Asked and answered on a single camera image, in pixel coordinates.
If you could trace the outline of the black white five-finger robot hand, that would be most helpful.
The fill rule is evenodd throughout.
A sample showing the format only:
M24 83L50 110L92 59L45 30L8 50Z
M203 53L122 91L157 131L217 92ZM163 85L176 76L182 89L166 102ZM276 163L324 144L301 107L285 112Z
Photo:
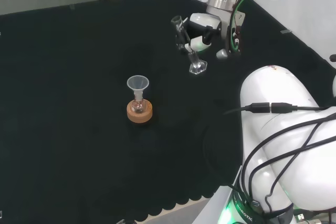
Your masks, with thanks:
M222 20L206 13L193 13L179 25L184 35L183 46L187 52L201 52L209 48L214 38L222 33Z

